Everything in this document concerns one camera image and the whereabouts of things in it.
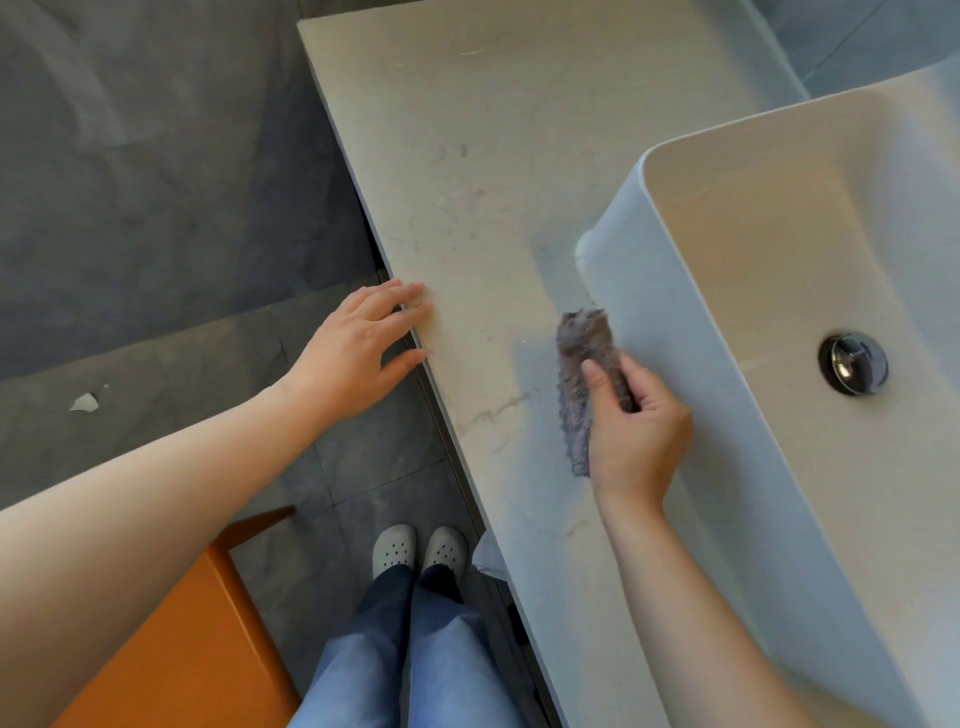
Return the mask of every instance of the pants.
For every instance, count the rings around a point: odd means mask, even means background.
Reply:
[[[397,728],[408,639],[410,728],[523,728],[453,572],[433,566],[417,579],[403,565],[373,581],[348,629],[326,644],[290,728]]]

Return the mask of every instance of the chair leg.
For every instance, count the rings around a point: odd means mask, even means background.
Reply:
[[[283,519],[293,516],[296,512],[296,506],[285,505],[282,508],[267,511],[266,513],[258,513],[256,516],[250,516],[248,519],[231,523],[220,532],[220,535],[217,536],[213,545],[222,548],[224,551],[229,551],[235,546],[240,546],[245,541],[253,538],[258,533],[267,530],[274,523],[279,523],[283,521]]]

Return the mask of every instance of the rag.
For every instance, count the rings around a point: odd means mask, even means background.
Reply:
[[[613,334],[602,308],[584,308],[565,313],[557,326],[557,352],[560,355],[560,420],[566,439],[573,474],[589,477],[590,395],[580,365],[585,359],[597,362],[613,384],[624,412],[639,412],[620,368],[620,355],[613,345]]]

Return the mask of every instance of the person's left arm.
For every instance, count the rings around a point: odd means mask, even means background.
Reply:
[[[328,427],[426,357],[383,352],[432,307],[392,280],[350,294],[277,384],[0,511],[0,705],[45,726],[229,520]]]

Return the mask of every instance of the white countertop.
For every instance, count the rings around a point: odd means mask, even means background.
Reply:
[[[803,98],[751,13],[424,0],[300,24],[383,257],[437,305],[417,335],[569,726],[667,725],[560,431],[573,248],[649,147]]]

